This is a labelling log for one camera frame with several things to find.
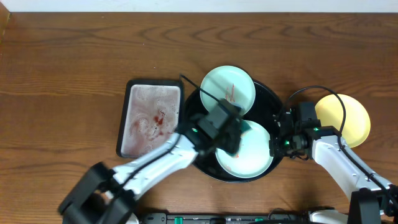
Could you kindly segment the yellow plate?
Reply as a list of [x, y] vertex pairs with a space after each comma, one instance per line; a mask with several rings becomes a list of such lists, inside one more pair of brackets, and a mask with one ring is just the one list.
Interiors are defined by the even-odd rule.
[[[351, 96], [338, 95], [346, 110], [346, 120], [343, 128], [343, 138], [349, 147], [356, 147], [365, 142], [371, 129], [371, 121], [365, 107]], [[323, 97], [315, 105], [317, 118], [322, 126], [334, 126], [337, 130], [341, 127], [343, 109], [335, 95]]]

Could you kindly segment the pale green plate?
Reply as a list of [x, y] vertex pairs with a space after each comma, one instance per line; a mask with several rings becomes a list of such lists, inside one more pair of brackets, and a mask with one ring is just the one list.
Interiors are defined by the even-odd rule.
[[273, 157], [270, 156], [268, 131], [256, 122], [249, 120], [244, 122], [250, 126], [250, 129], [242, 133], [239, 151], [231, 156], [217, 148], [215, 155], [227, 173], [248, 179], [265, 172], [270, 167]]

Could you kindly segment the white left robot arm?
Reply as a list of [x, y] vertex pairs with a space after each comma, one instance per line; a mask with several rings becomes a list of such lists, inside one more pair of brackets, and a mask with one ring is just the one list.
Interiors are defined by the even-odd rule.
[[216, 148], [235, 155], [250, 125], [241, 118], [196, 116], [152, 152], [124, 165], [90, 167], [58, 206], [65, 223], [134, 223], [139, 199], [170, 174]]

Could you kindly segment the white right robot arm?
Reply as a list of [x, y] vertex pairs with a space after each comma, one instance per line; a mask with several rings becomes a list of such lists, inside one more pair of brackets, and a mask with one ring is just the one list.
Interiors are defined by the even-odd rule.
[[274, 121], [279, 132], [271, 136], [270, 155], [315, 161], [349, 199], [348, 214], [319, 210], [309, 214], [310, 222], [381, 223], [383, 215], [397, 222], [397, 186], [366, 165], [335, 127], [322, 126], [315, 113], [285, 112]]

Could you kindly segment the green scrubbing sponge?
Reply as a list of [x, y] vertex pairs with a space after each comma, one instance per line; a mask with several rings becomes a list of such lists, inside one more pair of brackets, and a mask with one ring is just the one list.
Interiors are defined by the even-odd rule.
[[242, 119], [242, 120], [240, 121], [240, 128], [239, 128], [240, 137], [243, 138], [244, 135], [245, 135], [248, 131], [250, 131], [250, 130], [252, 130], [250, 124], [249, 124], [247, 121], [245, 121], [245, 120]]

